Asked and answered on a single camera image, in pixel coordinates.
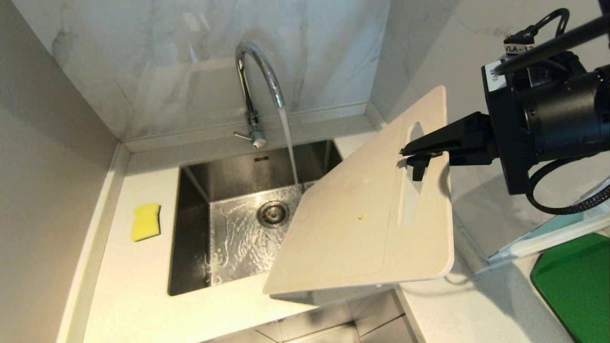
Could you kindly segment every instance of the countertop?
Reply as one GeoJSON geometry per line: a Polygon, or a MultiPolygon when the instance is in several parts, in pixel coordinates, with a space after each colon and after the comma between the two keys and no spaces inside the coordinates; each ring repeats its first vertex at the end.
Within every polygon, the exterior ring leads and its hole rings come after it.
{"type": "MultiPolygon", "coordinates": [[[[291,126],[293,142],[334,139],[342,156],[374,132],[364,115],[291,126]]],[[[267,132],[266,149],[285,146],[280,129],[267,132]]],[[[267,274],[171,297],[170,271],[179,167],[252,153],[235,137],[134,153],[99,270],[85,342],[201,342],[314,309],[262,294],[267,274]],[[133,208],[161,205],[161,235],[131,242],[133,208]]]]}
{"type": "MultiPolygon", "coordinates": [[[[291,126],[295,143],[334,139],[343,157],[374,132],[363,116],[291,126]]],[[[268,149],[285,145],[267,132],[268,149]]],[[[179,167],[251,153],[226,137],[131,156],[99,271],[85,342],[201,342],[309,311],[262,294],[267,274],[171,297],[167,294],[179,167]],[[161,235],[129,240],[132,210],[161,204],[161,235]]],[[[396,287],[422,342],[571,342],[529,282],[535,257],[473,276],[459,256],[451,273],[396,287]]]]}

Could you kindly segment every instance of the running water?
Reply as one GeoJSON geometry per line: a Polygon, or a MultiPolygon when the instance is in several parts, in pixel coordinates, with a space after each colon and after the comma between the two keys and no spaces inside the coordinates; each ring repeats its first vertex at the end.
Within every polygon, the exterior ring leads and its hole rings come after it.
{"type": "Polygon", "coordinates": [[[286,110],[283,107],[278,108],[279,117],[282,120],[284,127],[284,135],[286,143],[288,143],[288,153],[290,154],[290,163],[292,164],[292,175],[295,177],[295,185],[299,186],[299,179],[296,177],[295,153],[292,151],[292,139],[290,138],[290,129],[288,128],[288,118],[286,118],[286,110]]]}

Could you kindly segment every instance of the yellow sponge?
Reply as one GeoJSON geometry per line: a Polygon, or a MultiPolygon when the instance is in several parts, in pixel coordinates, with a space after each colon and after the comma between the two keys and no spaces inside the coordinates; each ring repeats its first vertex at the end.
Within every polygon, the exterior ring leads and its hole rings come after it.
{"type": "Polygon", "coordinates": [[[160,207],[158,203],[151,203],[134,209],[135,219],[131,228],[131,240],[137,242],[161,233],[159,228],[160,207]]]}

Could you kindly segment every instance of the stainless steel sink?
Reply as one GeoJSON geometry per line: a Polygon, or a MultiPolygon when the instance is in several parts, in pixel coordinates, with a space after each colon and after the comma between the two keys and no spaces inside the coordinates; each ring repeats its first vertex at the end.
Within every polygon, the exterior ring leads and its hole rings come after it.
{"type": "Polygon", "coordinates": [[[269,271],[305,192],[341,157],[330,140],[181,168],[168,293],[269,271]]]}

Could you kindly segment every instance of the green cutting board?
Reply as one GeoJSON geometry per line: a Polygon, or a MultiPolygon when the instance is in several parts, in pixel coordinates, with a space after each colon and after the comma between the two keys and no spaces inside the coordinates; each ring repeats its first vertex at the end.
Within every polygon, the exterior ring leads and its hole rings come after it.
{"type": "Polygon", "coordinates": [[[530,277],[576,342],[610,342],[610,238],[592,233],[550,248],[530,277]]]}

